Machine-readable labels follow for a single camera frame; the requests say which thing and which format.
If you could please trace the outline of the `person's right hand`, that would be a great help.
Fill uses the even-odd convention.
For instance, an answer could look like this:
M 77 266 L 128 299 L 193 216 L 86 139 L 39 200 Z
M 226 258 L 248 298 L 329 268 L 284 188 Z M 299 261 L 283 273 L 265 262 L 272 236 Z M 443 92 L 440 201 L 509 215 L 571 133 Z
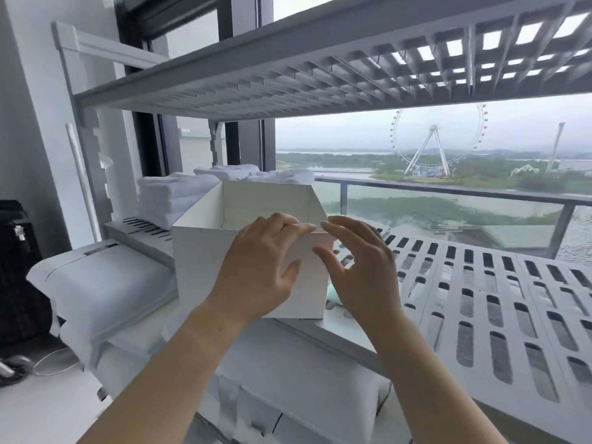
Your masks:
M 345 309 L 370 341 L 384 339 L 403 317 L 396 262 L 374 227 L 346 216 L 329 216 L 321 227 L 353 256 L 345 281 L 332 281 Z

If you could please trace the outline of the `person's left hand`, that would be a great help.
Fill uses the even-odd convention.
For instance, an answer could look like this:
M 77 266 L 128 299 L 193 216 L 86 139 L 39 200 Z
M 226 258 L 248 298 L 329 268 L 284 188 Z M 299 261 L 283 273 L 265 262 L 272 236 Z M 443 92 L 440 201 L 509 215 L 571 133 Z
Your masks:
M 233 239 L 203 303 L 206 309 L 236 327 L 271 313 L 292 291 L 278 283 L 287 251 L 299 237 L 315 230 L 315 225 L 287 214 L 256 218 Z

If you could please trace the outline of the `white cardboard box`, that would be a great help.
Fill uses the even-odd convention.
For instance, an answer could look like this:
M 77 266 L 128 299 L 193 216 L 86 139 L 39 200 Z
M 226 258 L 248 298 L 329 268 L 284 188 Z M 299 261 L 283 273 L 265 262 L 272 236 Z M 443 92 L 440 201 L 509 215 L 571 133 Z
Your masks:
M 320 320 L 324 316 L 329 274 L 313 248 L 333 249 L 334 238 L 321 228 L 327 215 L 313 186 L 285 183 L 223 181 L 218 183 L 171 229 L 176 280 L 181 305 L 201 304 L 220 271 L 237 233 L 258 217 L 293 216 L 316 230 L 299 237 L 288 249 L 282 271 L 302 262 L 290 297 L 266 315 L 273 319 Z

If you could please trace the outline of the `person's right forearm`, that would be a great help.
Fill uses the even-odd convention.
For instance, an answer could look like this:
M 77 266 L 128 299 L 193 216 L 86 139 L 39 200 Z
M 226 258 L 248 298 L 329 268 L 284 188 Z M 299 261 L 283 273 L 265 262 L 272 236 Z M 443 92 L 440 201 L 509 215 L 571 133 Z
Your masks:
M 365 332 L 393 383 L 414 444 L 508 444 L 401 310 Z

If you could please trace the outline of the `person's left forearm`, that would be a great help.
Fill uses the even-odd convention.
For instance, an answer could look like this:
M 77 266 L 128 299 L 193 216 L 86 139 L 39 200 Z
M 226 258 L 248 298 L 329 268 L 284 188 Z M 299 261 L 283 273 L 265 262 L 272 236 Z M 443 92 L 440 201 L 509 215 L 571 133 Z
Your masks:
M 205 388 L 252 318 L 203 303 L 77 444 L 182 444 Z

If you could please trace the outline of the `pale green object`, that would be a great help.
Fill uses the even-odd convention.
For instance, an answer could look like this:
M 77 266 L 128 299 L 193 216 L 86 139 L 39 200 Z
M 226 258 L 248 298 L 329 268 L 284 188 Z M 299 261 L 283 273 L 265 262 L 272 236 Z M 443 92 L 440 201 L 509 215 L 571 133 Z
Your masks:
M 327 295 L 326 295 L 326 303 L 325 303 L 325 310 L 329 311 L 336 307 L 343 307 L 343 303 L 341 302 L 337 291 L 331 281 L 329 281 L 327 286 Z

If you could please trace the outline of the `thick folded white towel stack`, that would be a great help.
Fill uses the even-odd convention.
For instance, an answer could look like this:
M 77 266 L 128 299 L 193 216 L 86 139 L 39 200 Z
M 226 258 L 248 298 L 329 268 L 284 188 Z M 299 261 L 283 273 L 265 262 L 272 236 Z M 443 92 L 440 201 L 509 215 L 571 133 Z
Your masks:
M 136 218 L 162 230 L 170 230 L 197 201 L 220 183 L 214 175 L 174 173 L 138 180 Z

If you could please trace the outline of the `glass balcony railing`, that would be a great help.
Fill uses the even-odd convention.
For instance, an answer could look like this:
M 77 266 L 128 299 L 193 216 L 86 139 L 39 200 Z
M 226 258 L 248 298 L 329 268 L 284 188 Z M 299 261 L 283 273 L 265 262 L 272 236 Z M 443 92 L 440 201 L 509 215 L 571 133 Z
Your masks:
M 592 195 L 319 176 L 328 214 L 419 236 L 592 265 Z

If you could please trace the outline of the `white ferris wheel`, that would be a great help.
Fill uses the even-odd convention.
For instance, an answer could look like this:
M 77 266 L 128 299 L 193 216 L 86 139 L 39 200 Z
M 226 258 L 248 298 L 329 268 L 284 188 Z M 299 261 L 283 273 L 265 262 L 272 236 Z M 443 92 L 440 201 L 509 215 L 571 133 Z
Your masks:
M 486 102 L 397 109 L 389 137 L 405 177 L 450 178 L 482 144 L 488 123 Z

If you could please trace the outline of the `white slotted shelf board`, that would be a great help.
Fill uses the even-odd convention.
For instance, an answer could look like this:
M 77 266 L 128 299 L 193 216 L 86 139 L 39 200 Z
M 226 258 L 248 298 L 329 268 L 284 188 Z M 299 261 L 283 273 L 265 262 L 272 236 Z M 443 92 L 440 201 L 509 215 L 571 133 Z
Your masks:
M 592 267 L 377 226 L 405 313 L 503 433 L 592 444 Z M 320 320 L 268 319 L 385 379 L 344 307 Z

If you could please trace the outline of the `white wrapped pillow package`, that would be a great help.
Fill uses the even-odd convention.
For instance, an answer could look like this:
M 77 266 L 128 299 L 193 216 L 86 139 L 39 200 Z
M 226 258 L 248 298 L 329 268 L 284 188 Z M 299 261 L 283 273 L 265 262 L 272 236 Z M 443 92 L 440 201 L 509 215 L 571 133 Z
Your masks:
M 35 264 L 27 280 L 83 338 L 106 340 L 174 299 L 174 272 L 129 246 L 105 240 Z

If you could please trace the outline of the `white grid shelf board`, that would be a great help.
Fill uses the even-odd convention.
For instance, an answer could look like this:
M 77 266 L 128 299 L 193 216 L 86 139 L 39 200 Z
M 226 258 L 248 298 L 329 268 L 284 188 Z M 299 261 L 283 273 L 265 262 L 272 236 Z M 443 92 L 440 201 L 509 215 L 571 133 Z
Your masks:
M 214 121 L 592 93 L 592 0 L 334 0 L 168 59 L 78 33 L 75 50 L 144 66 L 72 95 Z

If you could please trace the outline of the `tall white tower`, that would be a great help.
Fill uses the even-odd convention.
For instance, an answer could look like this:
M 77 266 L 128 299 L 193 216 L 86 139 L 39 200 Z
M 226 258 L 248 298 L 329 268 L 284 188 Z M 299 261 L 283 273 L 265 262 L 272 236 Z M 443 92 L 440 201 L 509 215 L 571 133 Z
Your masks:
M 548 163 L 546 165 L 545 174 L 551 173 L 553 171 L 553 165 L 556 160 L 559 141 L 561 139 L 561 135 L 564 131 L 565 125 L 566 125 L 566 122 L 563 122 L 563 121 L 558 124 L 557 133 L 556 133 L 556 136 L 555 136 L 555 139 L 553 142 L 552 154 L 551 154 L 551 156 L 548 160 Z

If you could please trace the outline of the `black suitcase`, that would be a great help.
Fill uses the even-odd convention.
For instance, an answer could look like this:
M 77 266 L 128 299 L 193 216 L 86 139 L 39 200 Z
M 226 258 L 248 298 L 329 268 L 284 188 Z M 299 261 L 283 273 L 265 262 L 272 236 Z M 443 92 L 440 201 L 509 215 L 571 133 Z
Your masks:
M 0 199 L 0 348 L 50 331 L 50 301 L 27 281 L 41 260 L 26 210 L 19 201 Z

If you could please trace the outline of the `dark floor object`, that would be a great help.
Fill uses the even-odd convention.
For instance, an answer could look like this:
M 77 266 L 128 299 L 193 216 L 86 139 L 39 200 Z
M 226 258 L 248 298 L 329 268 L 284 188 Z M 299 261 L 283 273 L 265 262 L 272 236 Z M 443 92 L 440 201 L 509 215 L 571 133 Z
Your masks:
M 26 379 L 32 373 L 34 365 L 30 358 L 22 355 L 0 358 L 0 387 Z

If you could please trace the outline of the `dark window frame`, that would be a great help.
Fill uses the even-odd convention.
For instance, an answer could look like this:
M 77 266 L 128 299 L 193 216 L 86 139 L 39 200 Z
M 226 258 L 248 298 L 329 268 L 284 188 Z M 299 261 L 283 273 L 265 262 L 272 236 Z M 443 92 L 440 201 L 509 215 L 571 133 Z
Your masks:
M 114 0 L 122 44 L 172 59 L 274 21 L 273 0 Z M 214 165 L 206 119 L 133 112 L 142 171 L 166 176 Z M 275 121 L 229 122 L 217 164 L 265 163 L 275 152 Z

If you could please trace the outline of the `white notched shelf post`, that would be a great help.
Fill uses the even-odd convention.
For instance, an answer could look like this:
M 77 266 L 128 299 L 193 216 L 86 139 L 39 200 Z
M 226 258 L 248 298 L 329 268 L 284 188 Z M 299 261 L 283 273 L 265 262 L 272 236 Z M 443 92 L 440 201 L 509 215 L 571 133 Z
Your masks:
M 100 141 L 97 137 L 100 123 L 97 111 L 81 107 L 76 95 L 92 88 L 88 71 L 90 66 L 85 65 L 83 57 L 105 57 L 102 47 L 104 40 L 62 22 L 54 21 L 51 29 L 72 104 L 78 150 L 84 161 L 86 180 L 83 193 L 89 196 L 92 204 L 92 225 L 102 232 L 103 224 L 112 219 L 113 206 L 106 189 L 107 172 L 101 163 Z

